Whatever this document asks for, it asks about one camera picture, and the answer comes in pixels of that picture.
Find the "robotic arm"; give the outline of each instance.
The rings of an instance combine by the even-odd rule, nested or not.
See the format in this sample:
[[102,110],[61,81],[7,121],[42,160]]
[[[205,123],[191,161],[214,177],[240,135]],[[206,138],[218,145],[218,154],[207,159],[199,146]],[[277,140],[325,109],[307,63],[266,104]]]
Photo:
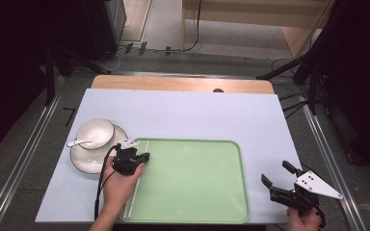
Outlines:
[[270,191],[270,200],[296,209],[299,213],[309,211],[314,207],[317,210],[317,215],[322,220],[320,228],[324,228],[326,226],[326,218],[323,211],[319,208],[319,195],[341,199],[343,197],[342,194],[329,186],[312,171],[303,172],[293,167],[287,161],[283,161],[282,165],[297,176],[294,183],[294,190],[287,191],[274,187],[273,183],[262,174],[261,181]]

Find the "metal rail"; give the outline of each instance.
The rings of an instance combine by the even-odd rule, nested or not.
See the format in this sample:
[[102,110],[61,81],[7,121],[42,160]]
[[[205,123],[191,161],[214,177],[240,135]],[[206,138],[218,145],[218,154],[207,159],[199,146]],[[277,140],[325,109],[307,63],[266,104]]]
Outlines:
[[346,216],[351,230],[367,230],[350,189],[345,183],[344,177],[341,174],[338,164],[330,150],[330,146],[326,137],[324,136],[323,130],[321,129],[317,115],[313,115],[307,105],[304,105],[304,113],[313,132],[314,138],[317,141],[317,145],[320,148],[321,155],[326,163],[332,183],[334,184],[335,188],[344,196],[344,198],[340,200],[340,203],[345,213],[344,216]]
[[17,187],[20,184],[20,181],[23,177],[23,174],[26,171],[35,150],[40,142],[41,136],[43,135],[46,126],[53,115],[53,112],[56,109],[56,106],[59,102],[60,94],[66,85],[66,79],[62,76],[59,77],[56,83],[56,89],[58,90],[51,104],[44,108],[37,125],[35,126],[29,140],[26,142],[22,153],[19,156],[14,168],[6,181],[4,187],[0,192],[0,222],[7,211],[11,200],[16,192]]

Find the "black clamp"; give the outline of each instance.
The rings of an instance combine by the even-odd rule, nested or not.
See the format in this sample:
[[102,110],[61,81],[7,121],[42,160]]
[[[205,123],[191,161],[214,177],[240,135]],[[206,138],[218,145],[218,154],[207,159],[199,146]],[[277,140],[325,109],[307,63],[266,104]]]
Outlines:
[[116,148],[117,155],[113,160],[113,169],[122,175],[133,175],[140,163],[149,161],[149,152],[137,155],[137,148],[121,149],[119,143]]
[[[292,174],[296,174],[298,178],[305,173],[302,170],[293,167],[287,161],[283,161],[282,165]],[[261,176],[261,181],[270,191],[270,200],[298,210],[300,215],[312,208],[315,208],[317,210],[317,215],[321,218],[321,224],[319,227],[324,228],[326,226],[325,215],[319,208],[318,194],[306,191],[296,184],[294,184],[294,190],[291,191],[274,187],[273,183],[264,174]]]

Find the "wooden board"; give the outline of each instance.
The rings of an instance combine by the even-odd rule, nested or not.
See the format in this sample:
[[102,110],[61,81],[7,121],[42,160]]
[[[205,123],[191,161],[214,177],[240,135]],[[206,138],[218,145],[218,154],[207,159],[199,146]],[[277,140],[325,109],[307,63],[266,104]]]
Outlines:
[[229,93],[274,94],[272,84],[263,80],[234,80],[212,78],[150,77],[128,75],[98,75],[92,89],[121,90],[179,90],[212,92],[221,89]]

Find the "black mount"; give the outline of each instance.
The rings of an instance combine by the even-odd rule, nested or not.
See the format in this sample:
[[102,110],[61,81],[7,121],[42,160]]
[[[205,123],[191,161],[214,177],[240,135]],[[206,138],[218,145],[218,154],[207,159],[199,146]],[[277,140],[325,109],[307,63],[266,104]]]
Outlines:
[[133,175],[140,163],[149,161],[149,153],[137,155],[137,148],[130,147],[121,149],[121,144],[117,145],[117,155],[113,160],[113,169],[122,175]]

